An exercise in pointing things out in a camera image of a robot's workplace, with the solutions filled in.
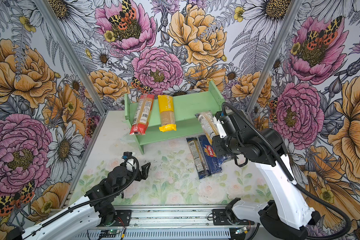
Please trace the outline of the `blue-ended spaghetti bag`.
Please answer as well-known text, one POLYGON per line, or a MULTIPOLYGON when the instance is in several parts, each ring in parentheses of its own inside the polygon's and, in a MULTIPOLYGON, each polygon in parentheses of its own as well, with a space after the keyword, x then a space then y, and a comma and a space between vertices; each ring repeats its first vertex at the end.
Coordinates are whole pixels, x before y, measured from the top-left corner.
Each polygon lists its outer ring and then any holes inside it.
POLYGON ((210 171, 199 140, 197 138, 186 138, 186 140, 193 156, 199 179, 201 180, 208 177, 210 175, 210 171))
POLYGON ((195 114, 196 118, 198 119, 199 123, 201 124, 201 127, 210 143, 210 145, 213 147, 213 137, 220 136, 219 131, 217 128, 216 123, 214 122, 214 115, 212 112, 201 112, 198 114, 195 114))

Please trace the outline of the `blue Barilla spaghetti box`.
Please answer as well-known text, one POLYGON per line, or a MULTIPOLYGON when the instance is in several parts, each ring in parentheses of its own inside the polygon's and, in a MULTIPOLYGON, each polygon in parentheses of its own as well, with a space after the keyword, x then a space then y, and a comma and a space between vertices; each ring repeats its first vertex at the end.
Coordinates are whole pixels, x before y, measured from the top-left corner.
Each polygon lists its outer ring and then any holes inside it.
POLYGON ((213 146, 210 144, 208 138, 205 135, 198 136, 199 143, 204 154, 204 158, 208 167, 210 175, 218 174, 222 172, 222 168, 219 165, 219 159, 215 154, 213 146))

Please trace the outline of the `red-ended spaghetti bag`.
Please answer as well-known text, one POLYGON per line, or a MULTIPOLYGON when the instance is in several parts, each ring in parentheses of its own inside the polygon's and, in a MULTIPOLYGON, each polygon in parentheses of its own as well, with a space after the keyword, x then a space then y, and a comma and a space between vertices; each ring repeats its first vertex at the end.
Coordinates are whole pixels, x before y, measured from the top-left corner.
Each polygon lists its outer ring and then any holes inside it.
POLYGON ((130 135, 145 135, 149 125, 151 111, 155 96, 143 94, 138 101, 134 121, 130 130, 130 135))

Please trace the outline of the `yellow spaghetti bag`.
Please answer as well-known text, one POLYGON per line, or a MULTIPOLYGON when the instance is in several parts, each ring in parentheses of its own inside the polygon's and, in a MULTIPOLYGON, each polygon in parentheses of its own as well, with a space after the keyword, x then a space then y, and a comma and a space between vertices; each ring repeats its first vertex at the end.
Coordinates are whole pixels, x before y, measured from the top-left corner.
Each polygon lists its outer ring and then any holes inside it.
POLYGON ((158 103, 161 119, 161 126, 159 127, 159 130, 161 132, 176 131, 177 125, 175 120, 173 97, 168 95, 159 95, 158 103))

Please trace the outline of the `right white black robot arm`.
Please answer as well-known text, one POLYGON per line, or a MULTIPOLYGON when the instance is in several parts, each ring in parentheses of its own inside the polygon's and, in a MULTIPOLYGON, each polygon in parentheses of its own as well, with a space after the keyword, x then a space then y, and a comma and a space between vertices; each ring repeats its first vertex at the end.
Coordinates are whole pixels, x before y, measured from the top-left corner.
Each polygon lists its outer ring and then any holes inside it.
POLYGON ((274 237, 283 240, 304 240, 308 237, 308 225, 314 225, 320 214, 306 203, 302 193, 286 174, 287 148, 282 137, 266 128, 258 134, 241 118, 231 112, 219 111, 213 117, 219 131, 213 137, 213 147, 220 158, 245 160, 239 167, 254 163, 269 187, 273 199, 262 204, 247 203, 242 197, 235 198, 226 206, 226 216, 231 224, 255 222, 274 237))

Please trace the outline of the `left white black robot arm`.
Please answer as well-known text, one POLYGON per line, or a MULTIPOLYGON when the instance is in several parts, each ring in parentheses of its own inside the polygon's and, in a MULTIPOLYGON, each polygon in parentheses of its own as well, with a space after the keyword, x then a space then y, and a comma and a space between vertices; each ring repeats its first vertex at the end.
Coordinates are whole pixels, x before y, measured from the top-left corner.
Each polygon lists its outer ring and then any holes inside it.
POLYGON ((126 162, 109 172, 107 178, 69 207, 32 227, 11 230, 7 240, 69 240, 75 235, 99 225, 109 226, 117 219, 112 204, 134 181, 148 178, 151 164, 139 166, 135 160, 131 165, 126 162))

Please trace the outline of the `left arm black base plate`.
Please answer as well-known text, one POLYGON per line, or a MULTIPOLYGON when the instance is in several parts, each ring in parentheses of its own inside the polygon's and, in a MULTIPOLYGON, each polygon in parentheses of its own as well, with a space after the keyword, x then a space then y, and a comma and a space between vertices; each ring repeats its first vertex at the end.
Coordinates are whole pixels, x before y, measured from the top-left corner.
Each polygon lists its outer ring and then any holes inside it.
POLYGON ((114 210, 101 215, 101 222, 98 227, 128 227, 130 225, 131 210, 114 210))

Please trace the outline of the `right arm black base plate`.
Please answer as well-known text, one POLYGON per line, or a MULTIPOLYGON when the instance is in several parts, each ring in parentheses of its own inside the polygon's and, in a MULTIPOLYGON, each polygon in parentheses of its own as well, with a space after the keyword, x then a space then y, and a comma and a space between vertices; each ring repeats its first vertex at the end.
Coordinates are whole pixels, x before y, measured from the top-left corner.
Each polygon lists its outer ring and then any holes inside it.
POLYGON ((226 209, 212 209, 212 221, 214 226, 244 226, 255 225, 255 222, 248 220, 238 220, 226 209))

